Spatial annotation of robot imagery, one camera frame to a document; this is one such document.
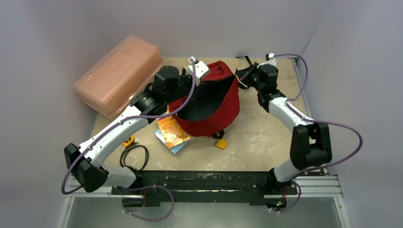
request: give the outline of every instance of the red bag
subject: red bag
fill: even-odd
[[[207,66],[210,73],[202,80],[190,102],[175,119],[192,136],[212,136],[220,139],[224,128],[239,114],[238,80],[222,61]],[[185,99],[186,97],[171,103],[169,111],[176,110]]]

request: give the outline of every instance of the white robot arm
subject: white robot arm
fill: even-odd
[[[208,74],[208,67],[197,60],[195,60],[195,64],[198,66],[196,77],[201,80]],[[187,74],[192,74],[191,69],[192,67],[186,68]],[[293,133],[290,159],[270,170],[265,184],[269,189],[282,188],[304,169],[319,166],[331,160],[328,126],[305,121],[309,118],[301,118],[287,107],[287,105],[293,106],[288,104],[287,98],[277,90],[277,73],[278,70],[275,66],[258,65],[257,63],[236,73],[243,84],[254,87],[258,91],[259,104],[267,112],[277,117]],[[189,88],[192,83],[190,77],[179,78],[178,75],[179,71],[176,68],[165,66],[164,71],[156,74],[152,91],[149,91],[149,87],[147,87],[118,118],[91,139],[79,146],[71,143],[64,149],[68,168],[80,154],[85,152],[83,158],[72,169],[73,176],[85,191],[92,192],[103,185],[128,188],[136,181],[136,173],[133,169],[106,167],[103,163],[125,139],[153,121],[153,119],[140,117],[131,119],[129,117],[163,114],[170,102],[188,95],[188,89],[173,88],[166,93],[166,87],[162,86],[164,90],[158,90],[159,83],[164,80],[176,80],[177,83],[181,83],[180,88]],[[309,138],[316,139],[316,142],[310,144]]]

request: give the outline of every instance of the black mounting plate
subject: black mounting plate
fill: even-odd
[[[131,188],[160,185],[167,188],[175,202],[202,203],[249,203],[265,205],[264,195],[281,195],[282,192],[267,192],[263,185],[268,171],[139,171],[138,179]],[[287,186],[288,195],[297,190]],[[119,187],[112,188],[114,195],[141,195]],[[171,198],[163,190],[150,188],[145,197],[146,207],[158,207]]]

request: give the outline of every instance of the floor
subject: floor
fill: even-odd
[[[233,72],[236,68],[248,66],[245,59],[199,58],[206,64],[222,60]],[[254,62],[264,62],[262,58],[251,58]],[[189,65],[187,58],[165,58],[164,65],[182,69]],[[278,88],[287,96],[295,97],[299,92],[297,77],[290,59],[277,59]],[[240,113],[234,122],[225,129],[224,139],[228,142],[225,150],[214,146],[215,139],[197,137],[177,154],[171,153],[154,132],[158,129],[154,121],[136,132],[135,138],[148,148],[150,158],[146,170],[195,170],[195,171],[268,171],[289,158],[291,132],[275,117],[268,114],[257,101],[254,89],[239,91]],[[302,97],[293,102],[306,113]],[[93,135],[106,127],[110,121],[98,115]],[[119,166],[123,151],[119,146],[106,160],[106,164]],[[140,168],[144,162],[141,148],[132,150],[126,164]]]

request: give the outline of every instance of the white wall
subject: white wall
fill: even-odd
[[[0,1],[1,227],[54,228],[63,148],[95,112],[72,85],[105,53],[79,0]]]
[[[134,34],[165,56],[301,54],[330,0],[84,0],[106,50]]]
[[[314,118],[348,123],[362,150],[332,169],[354,227],[401,227],[403,2],[332,0],[303,53]],[[357,145],[332,128],[334,161]]]

